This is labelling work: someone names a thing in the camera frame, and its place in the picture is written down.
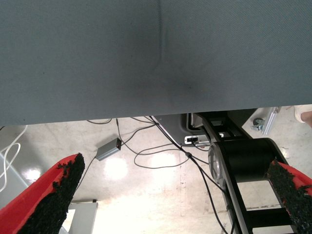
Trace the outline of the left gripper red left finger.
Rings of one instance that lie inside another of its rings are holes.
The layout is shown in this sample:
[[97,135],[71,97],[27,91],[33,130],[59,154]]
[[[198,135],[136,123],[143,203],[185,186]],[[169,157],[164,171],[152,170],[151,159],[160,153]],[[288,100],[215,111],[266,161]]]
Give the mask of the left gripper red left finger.
[[81,153],[63,158],[0,211],[2,234],[57,234],[85,169]]

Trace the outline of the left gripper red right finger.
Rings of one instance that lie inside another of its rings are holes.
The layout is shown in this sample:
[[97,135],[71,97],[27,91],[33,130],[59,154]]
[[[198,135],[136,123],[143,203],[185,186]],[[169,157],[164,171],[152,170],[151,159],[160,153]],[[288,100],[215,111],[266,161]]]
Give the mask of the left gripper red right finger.
[[312,232],[312,179],[296,168],[270,163],[268,179],[281,199],[299,234]]

